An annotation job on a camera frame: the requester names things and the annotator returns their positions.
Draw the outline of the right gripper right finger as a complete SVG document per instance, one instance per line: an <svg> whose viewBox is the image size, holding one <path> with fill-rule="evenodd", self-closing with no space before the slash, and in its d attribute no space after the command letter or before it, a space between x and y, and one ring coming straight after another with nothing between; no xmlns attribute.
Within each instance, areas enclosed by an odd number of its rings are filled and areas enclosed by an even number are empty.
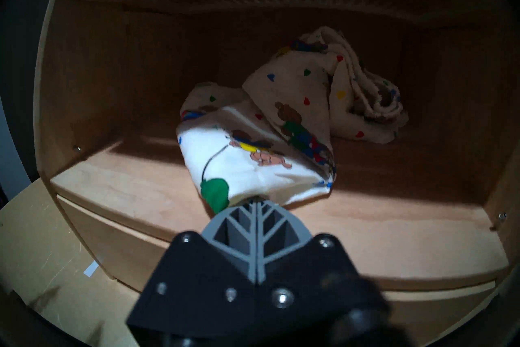
<svg viewBox="0 0 520 347"><path fill-rule="evenodd" d="M258 318L269 346L408 346L378 286L339 239L312 236L292 213L257 202Z"/></svg>

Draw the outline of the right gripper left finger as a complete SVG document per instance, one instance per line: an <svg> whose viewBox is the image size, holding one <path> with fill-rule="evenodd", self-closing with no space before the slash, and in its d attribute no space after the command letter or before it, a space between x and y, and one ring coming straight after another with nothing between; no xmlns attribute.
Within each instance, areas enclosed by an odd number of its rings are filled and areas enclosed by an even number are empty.
<svg viewBox="0 0 520 347"><path fill-rule="evenodd" d="M127 318L138 346L199 346L251 327L256 235L255 203L177 234Z"/></svg>

